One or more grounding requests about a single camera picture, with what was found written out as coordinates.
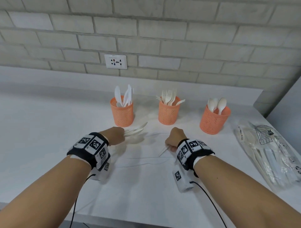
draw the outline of orange cup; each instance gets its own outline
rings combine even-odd
[[[134,121],[133,103],[126,107],[117,107],[116,99],[112,98],[110,104],[111,104],[113,118],[116,126],[125,128],[133,123]]]
[[[162,101],[160,101],[158,120],[161,124],[173,125],[175,123],[180,109],[180,105],[176,105],[178,101],[180,101],[180,98],[175,97],[175,101],[172,106],[165,105]]]
[[[207,134],[217,134],[222,129],[224,123],[231,114],[231,110],[225,107],[221,115],[218,115],[219,109],[215,109],[211,112],[206,105],[204,114],[200,122],[200,128]]]

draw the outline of utensil holder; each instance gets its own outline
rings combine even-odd
[[[200,128],[207,134],[217,134],[222,129],[224,123],[231,114],[231,110],[225,107],[221,115],[218,115],[219,109],[215,109],[211,112],[206,105],[204,114],[200,122]]]
[[[133,123],[134,121],[133,103],[126,107],[117,107],[116,99],[112,98],[110,104],[111,104],[112,114],[116,126],[125,128]]]
[[[180,109],[180,105],[176,105],[178,101],[180,101],[180,98],[175,97],[173,106],[165,105],[160,101],[158,120],[161,124],[173,125],[176,122]]]

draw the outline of white wall socket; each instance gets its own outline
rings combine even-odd
[[[127,69],[126,55],[104,55],[107,68]]]

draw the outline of clear plastic bag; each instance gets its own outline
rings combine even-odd
[[[300,161],[274,128],[240,121],[235,135],[274,192],[301,182]]]

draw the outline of black cable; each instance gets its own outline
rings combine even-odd
[[[95,175],[96,175],[96,174],[92,174],[92,175],[88,176],[88,178],[86,179],[86,181],[87,181],[90,177],[95,176]],[[78,197],[76,197],[76,200],[75,200],[75,203],[74,203],[73,214],[72,214],[72,219],[71,219],[71,223],[70,223],[69,228],[71,228],[72,223],[73,223],[73,218],[74,218],[74,214],[75,214],[75,207],[76,207],[77,198],[78,198]]]
[[[221,214],[220,214],[219,211],[217,210],[216,206],[215,206],[214,203],[212,202],[212,200],[211,200],[211,198],[209,197],[209,195],[207,194],[207,192],[206,192],[206,191],[205,191],[205,190],[204,190],[197,182],[195,182],[195,181],[190,181],[189,183],[190,183],[190,184],[195,183],[196,185],[198,185],[198,186],[205,192],[205,194],[208,196],[208,198],[210,199],[211,203],[213,204],[214,208],[216,209],[216,211],[217,211],[219,217],[220,217],[221,220],[223,221],[223,224],[224,224],[225,227],[227,228],[226,223],[224,222],[223,218],[221,217]]]
[[[86,227],[90,228],[86,223],[83,223]]]

